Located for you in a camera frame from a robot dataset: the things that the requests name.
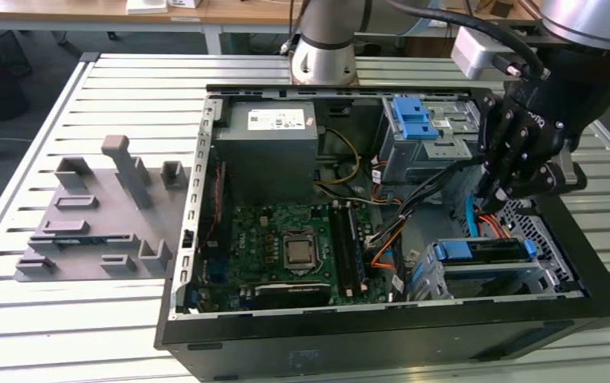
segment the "metal table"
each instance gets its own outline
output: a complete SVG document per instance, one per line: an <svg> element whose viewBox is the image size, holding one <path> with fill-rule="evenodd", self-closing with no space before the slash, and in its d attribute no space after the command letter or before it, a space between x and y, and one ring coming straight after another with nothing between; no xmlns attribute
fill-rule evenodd
<svg viewBox="0 0 610 383"><path fill-rule="evenodd" d="M363 85L483 86L439 59L359 59ZM14 265L40 222L64 155L92 167L107 134L130 136L150 167L190 164L207 83L286 84L279 57L103 54L80 62L0 197L0 382L194 381L167 352L152 348L162 280L18 283ZM610 135L599 123L574 154L590 182L565 197L610 270ZM308 377L315 381L610 381L610 327L573 335L517 361L442 365Z"/></svg>

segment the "wire bundle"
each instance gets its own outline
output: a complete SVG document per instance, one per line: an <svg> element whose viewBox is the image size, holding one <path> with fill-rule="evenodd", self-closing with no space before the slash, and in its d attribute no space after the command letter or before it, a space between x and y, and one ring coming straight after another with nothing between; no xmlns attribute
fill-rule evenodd
<svg viewBox="0 0 610 383"><path fill-rule="evenodd" d="M380 250L376 252L375 257L371 260L371 267L379 268L394 268L392 265L380 263L379 259L382 252L391 246L396 237L402 233L403 228L407 224L407 218L412 214L414 207L424 201L434 193L436 193L450 180L451 176L462 169L479 164L482 161L480 157L474 157L471 160L462 160L452 163L447 168L442 169L434 176L427 178L415 188L411 195L404 199L395 213L394 220L388 226L375 233L368 239L368 243L375 243L378 240L388 237L388 240L383 243Z"/></svg>

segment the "desk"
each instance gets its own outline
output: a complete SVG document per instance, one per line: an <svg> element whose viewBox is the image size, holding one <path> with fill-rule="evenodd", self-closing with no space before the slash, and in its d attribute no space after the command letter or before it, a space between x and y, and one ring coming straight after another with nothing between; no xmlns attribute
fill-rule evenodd
<svg viewBox="0 0 610 383"><path fill-rule="evenodd" d="M124 3L126 0L0 0L0 30L199 32L206 36L208 54L222 54L220 34L287 33L288 5L283 1L203 0L196 9L168 7L166 14L135 15L124 13ZM480 16L491 18L487 12ZM514 9L511 18L525 19L529 15ZM444 28L435 25L418 36L443 37Z"/></svg>
<svg viewBox="0 0 610 383"><path fill-rule="evenodd" d="M480 86L442 59L359 58L363 85ZM147 167L192 161L206 84L287 84L283 57L104 54L80 62L0 197L0 382L188 383L187 370L152 347L163 280L28 282L12 279L59 182L60 158L100 155L127 134ZM610 270L610 134L595 123L573 154L589 177L563 200ZM539 383L610 381L610 327L575 334L515 361L314 377L338 381ZM288 381L304 381L288 378Z"/></svg>

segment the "gray plastic block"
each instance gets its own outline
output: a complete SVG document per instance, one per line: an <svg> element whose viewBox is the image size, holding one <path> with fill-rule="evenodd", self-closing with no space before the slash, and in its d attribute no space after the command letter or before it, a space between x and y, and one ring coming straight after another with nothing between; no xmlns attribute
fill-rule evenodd
<svg viewBox="0 0 610 383"><path fill-rule="evenodd" d="M59 210L94 209L99 201L94 195L71 195L56 198L54 206Z"/></svg>
<svg viewBox="0 0 610 383"><path fill-rule="evenodd" d="M83 176L92 174L92 170L82 157L64 157L54 172L60 184L70 193L87 192Z"/></svg>
<svg viewBox="0 0 610 383"><path fill-rule="evenodd" d="M54 265L54 262L46 257L36 257L34 259L22 258L16 262L16 270L26 275L51 275Z"/></svg>
<svg viewBox="0 0 610 383"><path fill-rule="evenodd" d="M163 179L163 184L166 185L167 190L187 189L188 178L187 174L184 173L182 162L163 162L163 167L160 169L160 178Z"/></svg>
<svg viewBox="0 0 610 383"><path fill-rule="evenodd" d="M136 234L127 234L126 238L122 239L108 239L107 245L112 249L138 249L139 248L139 238L136 238Z"/></svg>
<svg viewBox="0 0 610 383"><path fill-rule="evenodd" d="M84 219L79 221L47 221L42 231L48 234L84 234L90 231L90 225Z"/></svg>
<svg viewBox="0 0 610 383"><path fill-rule="evenodd" d="M79 165L82 161L70 162ZM70 168L83 173L88 168ZM136 174L143 182L138 168ZM179 227L187 198L186 189L166 188L160 178L160 168L146 169L150 185L146 191L151 206L138 209L130 193L122 188L114 169L91 169L80 176L88 194L76 194L60 185L55 192L52 204L28 241L30 248L23 259L47 258L52 262L51 272L24 272L26 263L20 263L14 276L20 282L31 281L75 281L114 278L164 278L167 264L179 243ZM183 170L187 179L188 169ZM47 222L52 228L56 222L84 222L88 232L46 233ZM139 259L139 247L146 241L151 252ZM103 255L127 255L134 267L119 267L119 271L104 270Z"/></svg>
<svg viewBox="0 0 610 383"><path fill-rule="evenodd" d="M38 252L59 251L59 245L54 242L50 236L47 237L47 240L31 239L28 241L28 246Z"/></svg>
<svg viewBox="0 0 610 383"><path fill-rule="evenodd" d="M146 186L151 185L151 177L148 175L148 171L146 170L144 166L144 161L139 157L132 157L134 158L134 168L136 169L136 174L139 175L139 178L144 182Z"/></svg>
<svg viewBox="0 0 610 383"><path fill-rule="evenodd" d="M144 263L144 266L148 269L148 271L163 272L167 267L167 262L172 258L172 253L166 245L166 240L162 239L158 242L158 247L155 251L151 249L148 243L146 241L142 241L136 257Z"/></svg>
<svg viewBox="0 0 610 383"><path fill-rule="evenodd" d="M127 254L102 255L102 268L110 274L131 273L136 270L136 265Z"/></svg>
<svg viewBox="0 0 610 383"><path fill-rule="evenodd" d="M151 206L152 201L146 191L146 183L136 170L134 159L127 152L128 146L130 139L127 136L106 136L102 143L102 153L114 160L119 180L130 192L136 207L146 209Z"/></svg>

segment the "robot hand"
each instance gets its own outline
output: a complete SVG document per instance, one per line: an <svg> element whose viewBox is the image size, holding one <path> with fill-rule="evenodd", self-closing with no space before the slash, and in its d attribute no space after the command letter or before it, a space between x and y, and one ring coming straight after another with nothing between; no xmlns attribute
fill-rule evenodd
<svg viewBox="0 0 610 383"><path fill-rule="evenodd" d="M498 211L508 199L586 187L586 175L570 158L578 145L573 136L561 121L531 113L508 97L484 97L478 137L484 172L475 193L484 213Z"/></svg>

